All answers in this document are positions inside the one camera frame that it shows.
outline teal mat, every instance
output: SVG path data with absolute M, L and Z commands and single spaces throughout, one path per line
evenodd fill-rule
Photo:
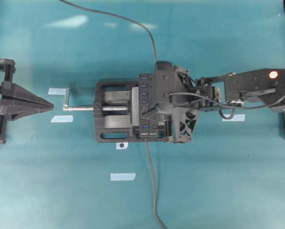
M 76 0 L 146 23 L 158 59 L 193 78 L 285 68 L 282 0 Z M 0 229 L 156 229 L 144 144 L 97 144 L 93 115 L 51 123 L 63 96 L 91 104 L 100 79 L 154 70 L 148 35 L 128 22 L 57 0 L 0 0 L 0 58 L 14 82 L 54 103 L 52 112 L 9 122 L 0 146 Z M 151 143 L 158 214 L 170 229 L 285 229 L 285 135 L 280 114 L 238 111 L 245 122 L 202 113 L 192 143 Z M 136 173 L 111 182 L 111 173 Z

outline black cable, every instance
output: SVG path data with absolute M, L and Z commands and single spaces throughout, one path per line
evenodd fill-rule
M 65 0 L 59 0 L 59 1 L 61 1 L 63 3 L 66 3 L 66 4 L 70 5 L 70 6 L 76 7 L 78 9 L 80 9 L 80 10 L 89 11 L 89 12 L 93 12 L 93 13 L 101 13 L 101 14 L 110 15 L 110 16 L 113 16 L 113 17 L 116 17 L 116 18 L 120 18 L 120 19 L 129 21 L 131 23 L 134 23 L 136 25 L 141 26 L 143 29 L 145 29 L 147 31 L 147 33 L 149 34 L 149 36 L 151 38 L 152 45 L 153 45 L 153 51 L 154 51 L 154 59 L 155 59 L 155 62 L 157 62 L 157 51 L 156 51 L 155 41 L 154 41 L 154 38 L 153 38 L 151 32 L 148 30 L 148 28 L 145 25 L 143 25 L 143 24 L 141 24 L 138 21 L 135 21 L 133 19 L 130 19 L 130 18 L 127 18 L 127 17 L 123 17 L 123 16 L 120 16 L 120 15 L 117 15 L 117 14 L 114 14 L 114 13 L 109 13 L 109 12 L 105 12 L 105 11 L 101 11 L 101 10 L 94 10 L 94 9 L 82 7 L 82 6 L 76 5 L 74 3 L 65 1 Z
M 229 117 L 226 117 L 226 116 L 223 114 L 223 112 L 222 112 L 221 109 L 218 110 L 218 111 L 219 111 L 219 115 L 220 115 L 223 119 L 230 120 L 230 119 L 232 119 L 232 118 L 234 117 L 234 114 L 235 114 L 236 109 L 232 109 L 232 113 L 231 113 L 231 115 L 230 115 Z
M 150 153 L 150 149 L 148 147 L 148 141 L 145 140 L 146 148 L 147 148 L 147 155 L 148 160 L 150 161 L 150 167 L 152 172 L 152 178 L 153 178 L 153 214 L 155 219 L 157 220 L 158 224 L 161 226 L 162 229 L 167 229 L 166 226 L 163 224 L 159 216 L 157 215 L 157 184 L 156 184 L 156 175 L 153 167 L 152 157 Z
M 276 102 L 268 104 L 268 105 L 261 105 L 261 106 L 253 106 L 253 107 L 243 107 L 243 106 L 230 106 L 227 104 L 221 104 L 213 99 L 207 98 L 206 96 L 200 95 L 200 94 L 196 94 L 196 93 L 191 93 L 191 92 L 174 92 L 174 93 L 168 93 L 167 96 L 171 96 L 171 95 L 193 95 L 202 99 L 206 99 L 210 102 L 213 102 L 215 104 L 217 104 L 220 107 L 225 107 L 225 108 L 231 108 L 231 109 L 244 109 L 244 110 L 254 110 L 254 109 L 259 109 L 259 108 L 264 108 L 264 107 L 270 107 L 270 106 L 275 106 L 278 103 L 280 103 L 281 101 L 283 101 L 285 99 L 285 95 L 282 96 L 280 99 L 278 99 Z

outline white tape strip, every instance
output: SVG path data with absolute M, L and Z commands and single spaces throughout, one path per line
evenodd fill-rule
M 49 88 L 48 94 L 65 95 L 65 88 Z
M 51 119 L 52 123 L 72 123 L 74 117 L 72 115 L 56 115 Z
M 110 181 L 127 181 L 134 180 L 136 173 L 111 173 Z
M 243 114 L 235 114 L 232 119 L 222 119 L 223 122 L 244 122 L 245 121 L 245 115 Z

